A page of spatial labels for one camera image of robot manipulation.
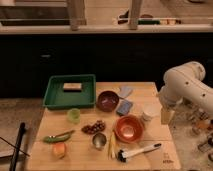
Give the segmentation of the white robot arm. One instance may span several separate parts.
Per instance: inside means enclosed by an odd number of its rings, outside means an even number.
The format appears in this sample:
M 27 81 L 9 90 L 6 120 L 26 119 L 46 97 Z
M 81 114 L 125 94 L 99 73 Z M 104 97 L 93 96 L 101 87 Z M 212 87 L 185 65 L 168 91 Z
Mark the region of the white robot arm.
M 213 88 L 202 82 L 205 75 L 204 66 L 196 61 L 170 68 L 164 73 L 164 85 L 158 93 L 162 124 L 170 122 L 183 99 L 213 115 Z

